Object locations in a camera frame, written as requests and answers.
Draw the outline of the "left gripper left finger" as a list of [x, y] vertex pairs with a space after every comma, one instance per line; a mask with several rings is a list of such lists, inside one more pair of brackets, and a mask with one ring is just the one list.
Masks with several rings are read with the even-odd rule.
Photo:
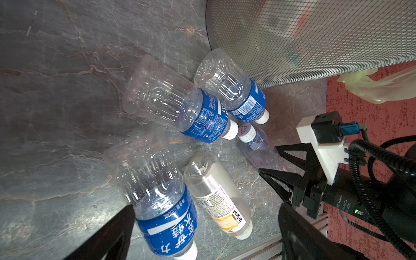
[[125, 260], [130, 247], [134, 222], [134, 208], [128, 205], [66, 259]]

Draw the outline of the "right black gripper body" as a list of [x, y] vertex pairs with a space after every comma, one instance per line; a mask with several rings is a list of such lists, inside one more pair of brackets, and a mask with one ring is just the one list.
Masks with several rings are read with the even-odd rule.
[[305, 170], [300, 182], [295, 186], [292, 194], [293, 208], [303, 206], [307, 209], [307, 216], [317, 219], [320, 214], [323, 193], [327, 185], [327, 178], [314, 152], [307, 152], [305, 163], [301, 167]]

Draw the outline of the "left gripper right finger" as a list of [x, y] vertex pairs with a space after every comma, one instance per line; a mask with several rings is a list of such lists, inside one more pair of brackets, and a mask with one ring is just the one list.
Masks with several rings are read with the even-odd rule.
[[281, 205], [278, 223], [284, 260], [353, 260], [354, 255], [328, 240], [288, 203]]

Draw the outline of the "slim clear blue bottle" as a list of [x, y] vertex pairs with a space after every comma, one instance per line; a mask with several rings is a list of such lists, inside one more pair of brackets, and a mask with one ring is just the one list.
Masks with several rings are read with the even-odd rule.
[[287, 171], [287, 163], [262, 129], [244, 123], [238, 129], [238, 148], [257, 169]]

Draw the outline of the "yellow label clear bottle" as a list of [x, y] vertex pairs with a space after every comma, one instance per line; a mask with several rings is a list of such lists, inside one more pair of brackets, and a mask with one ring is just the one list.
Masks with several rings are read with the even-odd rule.
[[253, 223], [249, 206], [217, 156], [197, 155], [183, 176], [189, 192], [224, 233], [239, 240], [250, 237]]

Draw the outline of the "small blue label bottle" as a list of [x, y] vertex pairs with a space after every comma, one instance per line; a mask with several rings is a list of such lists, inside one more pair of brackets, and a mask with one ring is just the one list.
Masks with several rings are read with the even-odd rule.
[[136, 134], [103, 153], [133, 206], [149, 249], [159, 257], [195, 260], [197, 210], [163, 131]]

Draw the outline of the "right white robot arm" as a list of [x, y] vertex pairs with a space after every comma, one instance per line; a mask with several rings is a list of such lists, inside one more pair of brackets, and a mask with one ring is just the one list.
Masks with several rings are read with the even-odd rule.
[[[259, 175], [292, 207], [304, 206], [307, 216], [316, 219], [323, 202], [364, 222], [374, 222], [359, 201], [349, 171], [339, 168], [332, 185], [327, 183], [322, 166], [311, 144], [277, 146], [279, 155], [304, 170], [297, 173], [259, 169]], [[411, 191], [392, 176], [388, 183], [376, 183], [363, 176], [362, 183], [376, 209], [402, 239], [416, 242], [416, 201]]]

